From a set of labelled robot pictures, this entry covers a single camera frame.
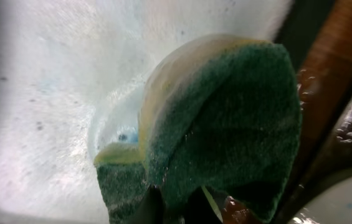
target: white surface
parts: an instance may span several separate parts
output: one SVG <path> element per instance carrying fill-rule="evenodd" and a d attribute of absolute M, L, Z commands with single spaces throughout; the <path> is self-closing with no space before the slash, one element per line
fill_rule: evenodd
<path fill-rule="evenodd" d="M 319 195 L 289 224 L 352 224 L 352 178 Z"/>
<path fill-rule="evenodd" d="M 107 223 L 92 158 L 150 71 L 206 34 L 271 39 L 290 0 L 1 0 L 0 223 Z"/>

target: green scouring pad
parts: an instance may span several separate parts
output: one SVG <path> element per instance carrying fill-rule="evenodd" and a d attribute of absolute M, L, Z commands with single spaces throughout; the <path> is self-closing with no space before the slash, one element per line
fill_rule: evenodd
<path fill-rule="evenodd" d="M 110 223 L 123 223 L 149 185 L 166 209 L 200 186 L 244 202 L 267 223 L 298 149 L 295 72 L 282 45 L 210 35 L 167 56 L 145 86 L 138 143 L 95 158 Z"/>

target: sponge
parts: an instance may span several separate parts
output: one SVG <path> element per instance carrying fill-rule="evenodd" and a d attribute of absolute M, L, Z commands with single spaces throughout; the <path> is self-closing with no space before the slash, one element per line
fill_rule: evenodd
<path fill-rule="evenodd" d="M 205 185 L 269 222 L 298 149 L 300 120 L 283 46 L 231 35 L 185 44 L 146 83 L 138 146 L 113 143 L 95 158 L 111 223 L 115 210 L 119 223 L 130 218 L 149 185 L 159 186 L 168 210 Z"/>

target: blue spot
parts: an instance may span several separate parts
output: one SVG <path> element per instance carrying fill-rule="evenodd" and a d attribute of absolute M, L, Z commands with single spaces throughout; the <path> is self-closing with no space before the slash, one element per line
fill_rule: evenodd
<path fill-rule="evenodd" d="M 348 204 L 346 205 L 346 208 L 352 209 L 352 203 L 348 203 Z"/>

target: scrubbing sponge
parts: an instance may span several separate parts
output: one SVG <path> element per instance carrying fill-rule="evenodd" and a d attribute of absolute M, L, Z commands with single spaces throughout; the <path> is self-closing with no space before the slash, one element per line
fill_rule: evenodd
<path fill-rule="evenodd" d="M 269 222 L 299 133 L 295 74 L 281 45 L 229 35 L 187 43 L 146 84 L 138 147 L 119 151 L 115 143 L 96 157 L 110 220 L 115 208 L 128 208 L 120 211 L 125 219 L 132 215 L 153 184 L 170 210 L 207 185 Z"/>

